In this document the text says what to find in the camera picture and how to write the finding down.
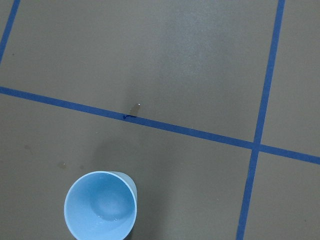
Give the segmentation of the light blue plastic cup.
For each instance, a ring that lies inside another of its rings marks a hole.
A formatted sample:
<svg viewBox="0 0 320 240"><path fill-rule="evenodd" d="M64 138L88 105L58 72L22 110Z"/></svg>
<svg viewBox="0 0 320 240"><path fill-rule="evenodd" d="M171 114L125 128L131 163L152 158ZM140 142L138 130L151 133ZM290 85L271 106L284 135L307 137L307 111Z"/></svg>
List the light blue plastic cup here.
<svg viewBox="0 0 320 240"><path fill-rule="evenodd" d="M118 171L94 171L77 179L64 201L64 219L77 240L124 240L138 212L134 180Z"/></svg>

